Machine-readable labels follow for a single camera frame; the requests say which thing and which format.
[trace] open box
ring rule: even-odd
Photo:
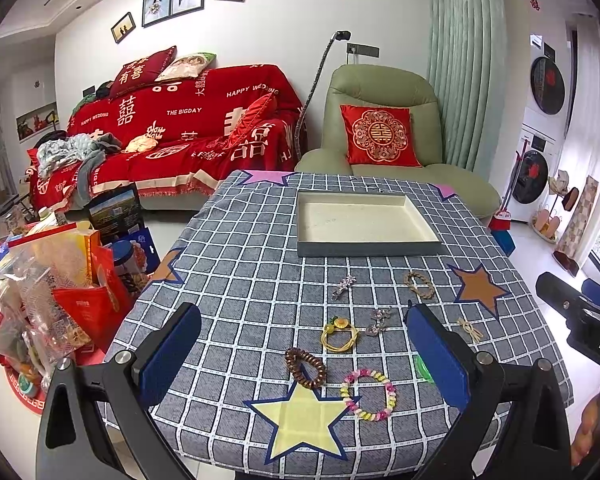
[[[440,239],[403,194],[298,192],[298,256],[438,254]]]

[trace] armchair armrest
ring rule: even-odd
[[[345,156],[328,148],[318,148],[306,152],[296,164],[296,171],[304,173],[325,173],[353,175]]]

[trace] table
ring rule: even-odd
[[[405,194],[443,241],[440,256],[298,258],[295,226],[298,189]],[[191,219],[166,257],[170,272],[151,282],[129,313],[107,353],[135,349],[183,301],[196,304],[202,332],[160,405],[150,410],[174,450],[202,462],[280,478],[372,478],[414,470],[440,443],[458,414],[437,388],[419,378],[416,353],[402,317],[416,295],[403,275],[417,270],[434,283],[425,301],[445,327],[476,351],[501,362],[530,365],[544,356],[555,365],[565,405],[573,388],[557,345],[528,288],[488,231],[451,190],[384,178],[304,173],[234,171]],[[449,266],[477,269],[510,294],[497,300],[499,322],[478,303],[456,304],[462,282]],[[337,300],[336,285],[352,274],[357,282]],[[333,316],[359,328],[374,306],[392,306],[389,328],[362,336],[345,354],[326,352],[322,327]],[[457,323],[464,316],[484,334],[474,344]],[[335,344],[341,344],[333,336]],[[292,380],[284,352],[297,346],[320,356],[328,369],[323,396],[339,396],[354,368],[374,368],[396,386],[398,402],[388,421],[345,415],[334,427],[347,460],[301,448],[265,464],[272,426],[245,400],[285,397]],[[368,411],[384,407],[375,382],[356,390]],[[115,420],[101,407],[107,424]],[[499,407],[483,447],[494,443],[508,413]]]

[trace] human hand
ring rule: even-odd
[[[571,444],[571,466],[576,467],[593,446],[593,431],[598,423],[598,396],[593,397],[582,411],[582,421]]]

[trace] brown star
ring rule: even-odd
[[[184,248],[172,249],[162,259],[160,265],[155,269],[154,274],[151,276],[151,280],[147,283],[147,286],[153,282],[168,282],[182,284],[184,280],[178,274],[178,271],[173,268],[173,263],[182,254]]]
[[[453,266],[449,266],[449,268],[462,281],[462,287],[456,296],[456,303],[480,303],[495,319],[498,319],[497,299],[511,293],[491,281],[491,275],[483,264],[480,264],[475,270],[462,270]]]

